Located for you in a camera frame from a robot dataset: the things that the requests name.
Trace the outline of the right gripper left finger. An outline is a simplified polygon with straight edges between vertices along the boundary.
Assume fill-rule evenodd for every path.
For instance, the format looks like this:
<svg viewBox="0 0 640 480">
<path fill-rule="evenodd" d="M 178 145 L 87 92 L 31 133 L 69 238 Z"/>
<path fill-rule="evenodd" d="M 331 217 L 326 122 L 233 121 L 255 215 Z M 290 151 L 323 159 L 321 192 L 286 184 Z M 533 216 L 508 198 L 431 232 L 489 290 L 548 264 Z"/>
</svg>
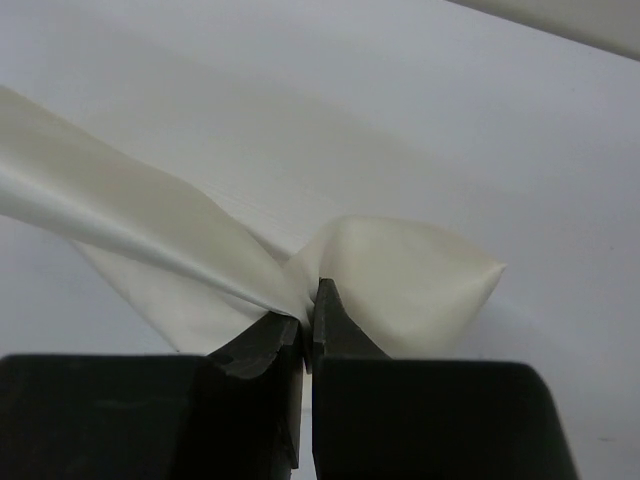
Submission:
<svg viewBox="0 0 640 480">
<path fill-rule="evenodd" d="M 290 317 L 267 314 L 206 356 L 1 362 L 5 479 L 287 479 L 299 445 Z"/>
</svg>

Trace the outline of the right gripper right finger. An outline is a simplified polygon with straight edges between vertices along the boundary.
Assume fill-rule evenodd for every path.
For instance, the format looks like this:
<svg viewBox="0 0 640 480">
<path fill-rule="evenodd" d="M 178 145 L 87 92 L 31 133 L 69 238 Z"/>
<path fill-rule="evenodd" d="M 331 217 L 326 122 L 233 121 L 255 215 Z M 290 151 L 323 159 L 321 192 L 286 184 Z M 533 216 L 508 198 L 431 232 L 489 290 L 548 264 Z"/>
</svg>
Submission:
<svg viewBox="0 0 640 480">
<path fill-rule="evenodd" d="M 320 282 L 312 452 L 320 479 L 574 479 L 542 377 L 515 362 L 397 360 Z"/>
</svg>

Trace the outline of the cream cloth placemat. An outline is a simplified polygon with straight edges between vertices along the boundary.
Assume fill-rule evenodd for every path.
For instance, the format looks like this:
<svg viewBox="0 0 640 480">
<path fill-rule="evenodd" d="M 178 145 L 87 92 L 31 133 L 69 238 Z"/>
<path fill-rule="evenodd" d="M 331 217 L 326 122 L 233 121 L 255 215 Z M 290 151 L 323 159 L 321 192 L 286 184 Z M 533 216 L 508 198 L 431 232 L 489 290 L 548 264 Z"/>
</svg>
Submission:
<svg viewBox="0 0 640 480">
<path fill-rule="evenodd" d="M 287 261 L 191 184 L 1 92 L 1 212 L 74 243 L 176 350 L 208 353 L 266 312 L 311 327 L 320 282 L 396 358 L 454 343 L 504 265 L 415 221 L 344 216 Z"/>
</svg>

